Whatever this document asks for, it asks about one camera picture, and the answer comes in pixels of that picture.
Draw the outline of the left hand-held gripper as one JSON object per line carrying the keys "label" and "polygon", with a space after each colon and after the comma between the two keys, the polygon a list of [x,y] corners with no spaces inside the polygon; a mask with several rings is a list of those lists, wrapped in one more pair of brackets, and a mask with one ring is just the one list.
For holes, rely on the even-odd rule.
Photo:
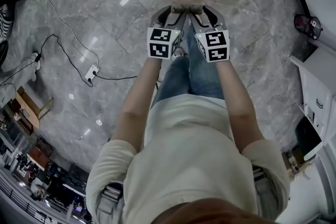
{"label": "left hand-held gripper", "polygon": [[187,12],[175,13],[171,6],[161,8],[152,16],[146,40],[148,57],[171,59],[180,45],[186,18]]}

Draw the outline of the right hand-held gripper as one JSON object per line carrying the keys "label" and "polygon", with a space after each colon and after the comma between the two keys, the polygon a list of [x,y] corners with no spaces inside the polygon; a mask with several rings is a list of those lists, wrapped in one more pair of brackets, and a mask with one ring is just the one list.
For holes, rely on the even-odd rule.
{"label": "right hand-held gripper", "polygon": [[194,13],[188,15],[199,51],[208,63],[229,60],[230,40],[224,17],[207,5],[203,6],[203,12],[208,18],[207,24]]}

